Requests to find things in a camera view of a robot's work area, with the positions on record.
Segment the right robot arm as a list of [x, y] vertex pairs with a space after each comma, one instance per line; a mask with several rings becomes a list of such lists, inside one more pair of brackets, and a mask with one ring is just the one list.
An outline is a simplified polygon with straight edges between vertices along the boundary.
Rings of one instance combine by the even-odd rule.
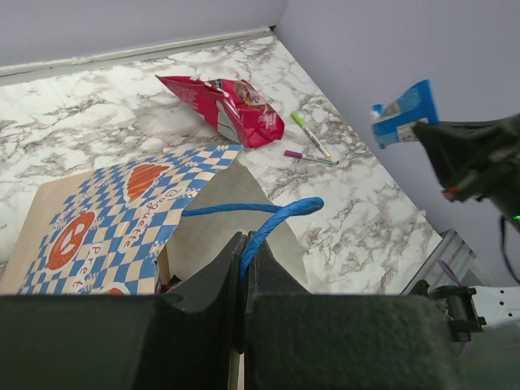
[[[500, 251], [506, 228], [519, 227], [519, 117], [484, 122], [418, 122], [412, 131], [425, 149], [449, 202], [489, 200], [499, 211]], [[432, 288], [419, 280], [411, 293], [433, 301], [444, 315], [452, 341], [468, 343], [474, 333], [519, 320], [519, 287]]]

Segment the red crisps bag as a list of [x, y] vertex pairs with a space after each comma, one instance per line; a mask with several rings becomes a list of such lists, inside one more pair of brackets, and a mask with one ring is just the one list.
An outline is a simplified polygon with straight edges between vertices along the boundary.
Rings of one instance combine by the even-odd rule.
[[157, 79], [220, 135], [247, 150], [259, 149], [284, 136], [284, 121], [247, 80], [201, 80], [194, 76]]

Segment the green cap marker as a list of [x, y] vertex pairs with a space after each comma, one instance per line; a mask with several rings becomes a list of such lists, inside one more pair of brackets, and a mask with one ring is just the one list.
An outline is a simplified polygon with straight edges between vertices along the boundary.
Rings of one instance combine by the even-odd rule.
[[325, 148], [323, 143], [316, 137], [316, 135], [306, 125], [306, 122], [302, 119], [302, 117], [297, 112], [292, 112], [291, 118], [301, 128], [301, 130], [312, 140], [312, 142], [318, 147], [318, 149], [320, 150], [322, 155], [325, 158], [332, 159], [332, 155]]

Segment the pink cap marker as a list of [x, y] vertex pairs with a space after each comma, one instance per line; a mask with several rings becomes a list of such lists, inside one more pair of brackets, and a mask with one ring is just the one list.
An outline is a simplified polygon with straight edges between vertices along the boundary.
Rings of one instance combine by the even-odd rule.
[[302, 159], [302, 160], [311, 161], [311, 162], [315, 162], [315, 163], [326, 163], [327, 165], [332, 165], [332, 166], [339, 164], [339, 162], [337, 160], [334, 160], [332, 158], [319, 157], [319, 156], [314, 156], [311, 154], [304, 154], [304, 153], [296, 152], [296, 151], [292, 151], [292, 150], [285, 150], [284, 156], [288, 157], [288, 158]]

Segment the aluminium rail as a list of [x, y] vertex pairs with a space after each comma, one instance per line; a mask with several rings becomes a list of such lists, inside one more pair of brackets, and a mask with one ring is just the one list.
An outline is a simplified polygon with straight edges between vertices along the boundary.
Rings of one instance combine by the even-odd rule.
[[441, 237], [441, 242], [406, 285], [402, 295], [410, 293], [420, 280], [426, 280], [431, 288], [455, 285], [453, 277], [464, 285], [491, 284], [479, 264], [477, 254], [455, 230], [443, 232]]

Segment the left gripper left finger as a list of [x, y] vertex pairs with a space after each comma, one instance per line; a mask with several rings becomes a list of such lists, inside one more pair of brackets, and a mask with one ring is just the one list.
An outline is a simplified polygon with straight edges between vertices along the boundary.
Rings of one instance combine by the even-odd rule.
[[175, 389], [236, 389], [241, 334], [240, 260], [247, 236], [236, 233], [216, 258], [162, 298], [175, 314], [169, 335]]

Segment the blue checkered paper bag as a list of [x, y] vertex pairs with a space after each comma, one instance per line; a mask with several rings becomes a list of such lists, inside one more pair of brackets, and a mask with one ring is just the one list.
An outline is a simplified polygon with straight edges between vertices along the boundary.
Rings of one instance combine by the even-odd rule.
[[267, 220], [238, 145], [211, 145], [43, 184], [1, 281], [2, 294], [152, 294], [208, 265], [237, 232]]

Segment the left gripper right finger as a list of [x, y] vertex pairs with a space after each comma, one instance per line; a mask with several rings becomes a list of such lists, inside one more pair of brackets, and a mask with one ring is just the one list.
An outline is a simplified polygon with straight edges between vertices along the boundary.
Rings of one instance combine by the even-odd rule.
[[243, 367], [246, 389], [290, 389], [290, 305], [309, 292], [276, 260], [267, 242], [243, 282]]

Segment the blue m&m's packet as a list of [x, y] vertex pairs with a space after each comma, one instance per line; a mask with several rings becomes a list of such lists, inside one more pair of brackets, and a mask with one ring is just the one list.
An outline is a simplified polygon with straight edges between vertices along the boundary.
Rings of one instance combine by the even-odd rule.
[[388, 105], [373, 105], [370, 112], [372, 133], [380, 149], [401, 142], [416, 141], [417, 123], [437, 125], [439, 121], [431, 83], [422, 80]]

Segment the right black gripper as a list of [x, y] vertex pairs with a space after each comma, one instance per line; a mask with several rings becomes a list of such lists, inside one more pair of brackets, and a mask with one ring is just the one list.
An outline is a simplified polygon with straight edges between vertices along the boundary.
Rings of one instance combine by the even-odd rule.
[[489, 200], [519, 229], [519, 117], [481, 122], [419, 122], [425, 149], [450, 202]]

